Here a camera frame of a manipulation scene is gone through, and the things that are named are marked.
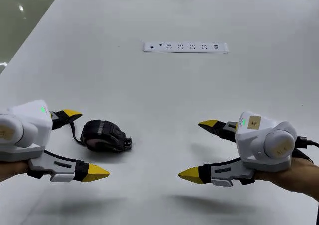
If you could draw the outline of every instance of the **finger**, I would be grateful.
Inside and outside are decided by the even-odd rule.
[[[0,163],[1,175],[16,175],[26,173],[28,170],[28,163],[26,161],[19,162],[2,162]]]

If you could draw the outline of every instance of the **green floor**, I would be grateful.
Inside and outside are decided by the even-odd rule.
[[[54,0],[0,0],[0,72]]]

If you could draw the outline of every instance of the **tape measure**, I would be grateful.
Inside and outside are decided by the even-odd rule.
[[[74,122],[70,122],[73,138],[92,151],[123,152],[132,149],[132,139],[126,138],[120,128],[106,120],[91,120],[85,124],[81,140],[75,137]]]
[[[81,139],[75,137],[74,121],[82,114],[71,110],[51,112],[52,130],[70,124],[73,138],[79,144],[93,151],[122,152],[132,149],[132,139],[126,138],[120,128],[106,120],[91,120],[87,122],[82,130]]]

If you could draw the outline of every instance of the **power strip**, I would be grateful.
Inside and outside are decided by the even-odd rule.
[[[145,42],[145,52],[197,52],[228,53],[227,43],[223,42]]]

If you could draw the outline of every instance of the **hand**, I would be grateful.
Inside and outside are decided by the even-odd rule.
[[[14,175],[26,173],[27,170],[28,163],[26,161],[0,162],[0,182]]]
[[[309,160],[292,158],[288,170],[276,173],[257,171],[254,178],[270,181],[289,191],[307,194],[319,201],[319,167]]]

